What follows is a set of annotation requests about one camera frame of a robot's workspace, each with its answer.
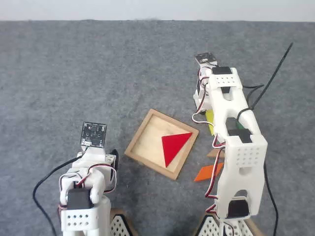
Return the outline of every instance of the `orange block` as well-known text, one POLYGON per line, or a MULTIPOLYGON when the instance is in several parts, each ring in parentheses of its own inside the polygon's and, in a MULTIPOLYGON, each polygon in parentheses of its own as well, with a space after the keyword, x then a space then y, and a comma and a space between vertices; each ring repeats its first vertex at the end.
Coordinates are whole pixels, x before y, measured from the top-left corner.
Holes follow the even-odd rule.
MULTIPOLYGON (((224 164, 223 162, 218 164, 217 172, 215 173, 215 176, 217 176, 220 173, 220 171, 221 171, 221 169, 223 167, 223 164, 224 164)), ((197 174, 197 176, 196 176, 194 181, 197 182, 197 181, 210 179, 211 175, 212 175, 212 170, 213 170, 213 165, 202 167, 200 169, 199 173, 197 174)))

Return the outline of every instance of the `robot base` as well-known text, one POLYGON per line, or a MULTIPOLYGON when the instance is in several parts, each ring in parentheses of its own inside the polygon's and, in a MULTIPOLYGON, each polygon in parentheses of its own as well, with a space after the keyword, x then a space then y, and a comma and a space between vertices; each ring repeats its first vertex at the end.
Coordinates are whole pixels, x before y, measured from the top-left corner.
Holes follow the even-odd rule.
MULTIPOLYGON (((251 220, 229 220, 228 223, 233 226, 234 236, 263 236, 262 232, 251 220)), ((217 218, 214 215, 204 216, 198 230, 194 236, 233 236, 230 226, 225 224, 225 234, 220 235, 220 227, 217 218)))

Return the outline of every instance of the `black antenna wire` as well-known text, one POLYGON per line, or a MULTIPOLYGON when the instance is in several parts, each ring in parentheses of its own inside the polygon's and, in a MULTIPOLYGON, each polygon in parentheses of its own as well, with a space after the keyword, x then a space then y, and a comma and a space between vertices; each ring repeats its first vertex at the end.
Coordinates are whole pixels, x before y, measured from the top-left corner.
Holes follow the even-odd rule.
POLYGON ((251 105, 251 109, 253 110, 254 107, 256 106, 257 102, 261 99, 261 97, 264 95, 264 93, 266 92, 266 90, 268 89, 268 87, 270 86, 271 82, 273 81, 273 79, 275 78, 278 70, 280 69, 284 59, 286 58, 287 54, 289 53, 290 49, 292 48, 293 46, 293 42, 290 43, 289 47, 287 48, 284 56, 281 58, 281 61, 279 62, 275 72, 273 73, 273 75, 271 76, 270 80, 268 81, 266 87, 264 88, 264 90, 260 93, 260 95, 258 96, 258 98, 253 102, 253 104, 251 105))

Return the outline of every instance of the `wire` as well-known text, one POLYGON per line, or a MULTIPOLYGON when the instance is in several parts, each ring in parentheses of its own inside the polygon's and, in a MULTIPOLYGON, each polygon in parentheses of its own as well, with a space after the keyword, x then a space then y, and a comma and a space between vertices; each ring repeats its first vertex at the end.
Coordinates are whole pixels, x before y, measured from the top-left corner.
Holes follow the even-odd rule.
POLYGON ((266 92, 266 90, 269 88, 271 82, 272 82, 273 79, 275 78, 275 76, 276 76, 278 70, 280 69, 280 67, 281 67, 281 65, 282 65, 282 63, 283 63, 283 61, 284 61, 284 59, 286 58, 287 54, 288 54, 289 51, 291 50, 292 45, 293 45, 293 42, 290 43, 289 47, 287 48, 285 54, 284 54, 283 57, 281 58, 279 64, 278 64, 277 67, 276 67, 275 72, 273 73, 273 75, 272 75, 271 78, 269 79, 269 81, 268 81, 266 87, 264 88, 264 90, 260 93, 260 95, 258 96, 258 98, 253 102, 253 104, 252 104, 251 106, 249 106, 248 108, 245 108, 245 109, 243 109, 243 110, 241 110, 241 111, 239 112, 239 114, 237 115, 237 118, 236 118, 237 121, 239 120, 241 114, 242 114, 244 111, 247 111, 247 110, 254 110, 256 104, 257 104, 258 101, 261 99, 261 97, 264 95, 264 93, 266 92))
POLYGON ((56 168, 54 168, 50 173, 48 173, 43 179, 41 179, 37 185, 35 186, 34 190, 33 190, 33 194, 32 194, 32 197, 33 197, 33 200, 36 204, 36 206, 41 210, 41 212, 44 214, 44 216, 46 217, 46 219, 48 220, 49 224, 50 224, 50 227, 51 227, 51 230, 53 232, 53 235, 54 236, 57 236, 57 232, 56 232, 56 229, 54 227, 54 224, 51 220, 51 218, 49 217, 49 215, 47 214, 47 212, 44 210, 44 208, 41 206, 41 204, 39 203, 39 201, 37 200, 36 198, 36 191, 37 189, 39 188, 39 186, 46 180, 48 179, 54 172, 56 172, 57 170, 61 169, 62 167, 65 167, 66 165, 72 163, 72 162, 75 162, 76 160, 80 159, 84 153, 87 151, 88 148, 85 149, 85 151, 81 154, 81 156, 78 156, 78 157, 75 157, 75 158, 72 158, 71 160, 57 166, 56 168))
POLYGON ((106 167, 111 168, 111 169, 114 171, 114 173, 115 173, 115 174, 114 174, 114 175, 115 175, 115 185, 114 185, 114 187, 113 187, 112 189, 110 189, 110 190, 105 190, 104 193, 110 193, 110 192, 114 191, 115 188, 116 188, 116 185, 117 185, 117 172, 116 172, 116 169, 115 169, 114 167, 112 167, 111 165, 102 164, 102 163, 100 163, 100 164, 94 164, 94 165, 90 166, 90 167, 88 168, 88 173, 87 173, 87 175, 86 175, 83 179, 81 179, 80 182, 78 182, 78 183, 76 184, 76 186, 79 187, 82 183, 84 183, 85 180, 86 180, 86 179, 90 176, 90 174, 91 174, 90 170, 91 170, 92 168, 98 167, 98 166, 106 166, 106 167))
POLYGON ((192 114, 191 119, 192 119, 193 122, 195 122, 195 123, 197 123, 197 124, 209 124, 209 125, 211 125, 211 126, 214 126, 211 122, 208 122, 208 121, 205 121, 205 120, 203 120, 203 121, 195 120, 195 118, 194 118, 194 116, 195 116, 196 114, 199 114, 199 113, 200 113, 201 107, 202 107, 202 105, 203 105, 203 103, 204 103, 204 101, 205 101, 205 97, 206 97, 206 85, 207 85, 207 84, 208 84, 208 83, 206 83, 206 84, 204 85, 204 93, 203 93, 203 96, 202 96, 200 105, 199 105, 199 107, 197 108, 197 111, 196 111, 194 114, 192 114))
POLYGON ((232 236, 234 236, 234 229, 233 229, 233 226, 230 225, 229 223, 225 222, 225 221, 224 221, 223 223, 225 223, 226 225, 228 225, 228 226, 232 229, 232 236))
POLYGON ((253 109, 254 109, 254 107, 256 106, 257 102, 258 102, 258 101, 261 99, 261 97, 264 95, 264 93, 266 92, 266 90, 269 88, 271 82, 272 82, 273 79, 275 78, 275 76, 276 76, 278 70, 280 69, 280 67, 281 67, 281 65, 282 65, 282 63, 283 63, 283 61, 284 61, 284 59, 286 58, 286 56, 287 56, 287 54, 289 53, 289 51, 290 51, 290 49, 292 48, 292 46, 293 46, 293 42, 290 43, 290 45, 289 45, 289 47, 287 48, 287 50, 286 50, 284 56, 281 58, 281 60, 280 60, 280 62, 279 62, 279 64, 278 64, 278 66, 277 66, 275 72, 273 73, 273 75, 271 76, 270 80, 268 81, 266 87, 265 87, 264 90, 260 93, 260 95, 258 96, 258 98, 253 102, 253 104, 252 104, 252 108, 253 108, 253 109))
POLYGON ((266 186, 267 186, 267 189, 268 189, 268 193, 269 193, 270 199, 272 201, 272 204, 274 205, 274 209, 275 209, 275 212, 276 212, 276 221, 275 221, 274 233, 273 233, 273 236, 276 236, 276 234, 277 234, 277 227, 278 227, 278 220, 279 220, 279 212, 278 212, 278 208, 277 208, 275 199, 272 196, 272 193, 271 193, 271 190, 270 190, 269 181, 268 181, 268 174, 267 174, 266 160, 264 162, 264 175, 265 175, 265 182, 266 182, 266 186))
POLYGON ((213 139, 213 142, 212 142, 212 147, 213 147, 213 148, 221 148, 221 147, 224 147, 224 146, 225 146, 225 142, 220 143, 219 145, 216 145, 217 140, 218 140, 218 134, 216 134, 216 135, 215 135, 215 138, 213 139))
POLYGON ((246 86, 246 85, 243 85, 243 88, 245 88, 245 89, 254 89, 254 88, 258 87, 258 86, 260 86, 260 85, 255 85, 255 86, 246 86))
POLYGON ((211 180, 210 180, 210 184, 209 184, 209 187, 205 193, 205 197, 208 198, 215 198, 215 199, 218 199, 217 196, 214 196, 214 195, 209 195, 213 186, 214 186, 214 183, 215 183, 215 179, 216 179, 216 172, 217 172, 217 168, 218 168, 218 163, 219 163, 219 158, 220 158, 220 154, 222 152, 224 148, 222 147, 218 153, 217 153, 217 156, 216 156, 216 160, 215 160, 215 163, 214 163, 214 166, 213 166, 213 169, 212 169, 212 175, 211 175, 211 180))
POLYGON ((216 207, 216 205, 213 204, 212 206, 210 206, 209 208, 206 209, 206 212, 207 212, 207 213, 216 213, 216 211, 211 211, 211 210, 213 210, 215 207, 216 207))
POLYGON ((261 88, 261 87, 264 87, 264 85, 258 85, 256 87, 254 87, 248 94, 247 94, 247 97, 246 97, 246 101, 247 101, 247 104, 249 103, 250 101, 250 97, 252 95, 253 92, 255 92, 257 89, 261 88))
POLYGON ((76 172, 67 172, 67 173, 65 173, 65 174, 63 174, 62 176, 59 177, 59 191, 60 191, 60 192, 63 190, 62 179, 63 179, 64 177, 72 178, 72 177, 78 176, 80 179, 82 179, 82 176, 81 176, 78 172, 79 172, 79 171, 76 171, 76 172))

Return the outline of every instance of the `white wall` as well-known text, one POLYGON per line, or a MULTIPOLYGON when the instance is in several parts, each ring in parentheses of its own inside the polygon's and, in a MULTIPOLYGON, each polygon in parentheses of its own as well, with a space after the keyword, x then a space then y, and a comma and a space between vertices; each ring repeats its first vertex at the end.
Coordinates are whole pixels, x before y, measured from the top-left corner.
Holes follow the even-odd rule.
POLYGON ((0 20, 313 21, 315 0, 0 0, 0 20))

